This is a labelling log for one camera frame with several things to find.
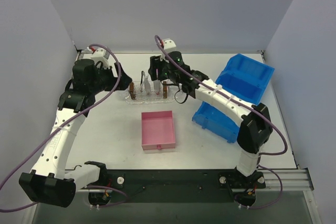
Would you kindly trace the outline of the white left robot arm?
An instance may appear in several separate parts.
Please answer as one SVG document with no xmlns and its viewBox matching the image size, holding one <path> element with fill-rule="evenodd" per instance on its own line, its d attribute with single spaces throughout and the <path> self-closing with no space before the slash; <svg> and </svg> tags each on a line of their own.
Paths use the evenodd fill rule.
<svg viewBox="0 0 336 224">
<path fill-rule="evenodd" d="M 76 191 L 86 186 L 108 185 L 104 163 L 87 161 L 69 173 L 65 167 L 79 129 L 89 111 L 98 105 L 96 95 L 102 91 L 125 90 L 131 81 L 119 63 L 112 67 L 101 60 L 75 62 L 72 78 L 59 98 L 51 139 L 31 171 L 22 173 L 19 178 L 21 188 L 31 201 L 65 208 Z"/>
</svg>

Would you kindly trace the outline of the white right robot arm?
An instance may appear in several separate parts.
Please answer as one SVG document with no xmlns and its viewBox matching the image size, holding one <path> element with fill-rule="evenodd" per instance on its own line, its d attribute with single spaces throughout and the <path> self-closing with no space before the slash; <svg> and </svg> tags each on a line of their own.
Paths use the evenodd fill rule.
<svg viewBox="0 0 336 224">
<path fill-rule="evenodd" d="M 148 73 L 152 80 L 170 80 L 187 95 L 230 118 L 239 127 L 237 143 L 241 154 L 236 169 L 246 177 L 257 170 L 261 149 L 273 132 L 264 104 L 255 105 L 230 94 L 206 74 L 185 64 L 179 51 L 170 52 L 167 57 L 151 56 Z"/>
</svg>

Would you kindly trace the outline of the black toothbrush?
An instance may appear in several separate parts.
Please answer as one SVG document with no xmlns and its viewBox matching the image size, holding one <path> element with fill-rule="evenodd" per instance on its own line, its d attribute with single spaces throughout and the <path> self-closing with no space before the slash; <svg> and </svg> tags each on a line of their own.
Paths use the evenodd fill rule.
<svg viewBox="0 0 336 224">
<path fill-rule="evenodd" d="M 141 71 L 140 92 L 143 92 L 143 86 L 145 81 L 145 71 Z"/>
</svg>

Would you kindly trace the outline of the black-capped toothpaste tube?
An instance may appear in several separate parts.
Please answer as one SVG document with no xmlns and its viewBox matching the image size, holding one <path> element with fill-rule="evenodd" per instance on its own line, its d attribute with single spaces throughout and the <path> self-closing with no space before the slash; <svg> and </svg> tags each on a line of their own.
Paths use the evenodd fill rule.
<svg viewBox="0 0 336 224">
<path fill-rule="evenodd" d="M 149 82 L 149 76 L 145 76 L 144 88 L 145 88 L 146 94 L 150 95 L 152 91 L 151 91 L 151 85 Z"/>
</svg>

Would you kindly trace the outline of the brown wooden holder block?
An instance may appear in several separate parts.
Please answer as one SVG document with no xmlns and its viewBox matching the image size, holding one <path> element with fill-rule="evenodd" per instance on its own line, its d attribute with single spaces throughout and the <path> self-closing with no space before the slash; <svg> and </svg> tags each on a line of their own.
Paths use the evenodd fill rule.
<svg viewBox="0 0 336 224">
<path fill-rule="evenodd" d="M 135 88 L 134 88 L 134 83 L 131 82 L 129 85 L 129 94 L 132 100 L 136 99 L 136 92 L 135 92 Z"/>
<path fill-rule="evenodd" d="M 163 81 L 162 85 L 163 85 L 163 98 L 167 99 L 167 94 L 168 94 L 167 82 Z"/>
</svg>

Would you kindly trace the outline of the white toothbrush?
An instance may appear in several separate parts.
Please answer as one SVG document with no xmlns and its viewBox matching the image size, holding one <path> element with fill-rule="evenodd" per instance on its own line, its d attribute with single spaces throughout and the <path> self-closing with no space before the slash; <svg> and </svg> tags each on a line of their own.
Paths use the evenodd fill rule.
<svg viewBox="0 0 336 224">
<path fill-rule="evenodd" d="M 148 80 L 148 76 L 144 76 L 143 81 L 141 83 L 141 90 L 145 95 L 151 94 L 151 87 Z"/>
</svg>

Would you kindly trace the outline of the red-capped toothpaste tube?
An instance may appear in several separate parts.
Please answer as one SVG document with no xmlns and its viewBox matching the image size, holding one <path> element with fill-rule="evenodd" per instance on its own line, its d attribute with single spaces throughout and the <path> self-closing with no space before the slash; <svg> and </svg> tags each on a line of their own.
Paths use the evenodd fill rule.
<svg viewBox="0 0 336 224">
<path fill-rule="evenodd" d="M 161 82 L 160 80 L 153 81 L 154 92 L 156 95 L 159 95 L 161 92 Z"/>
</svg>

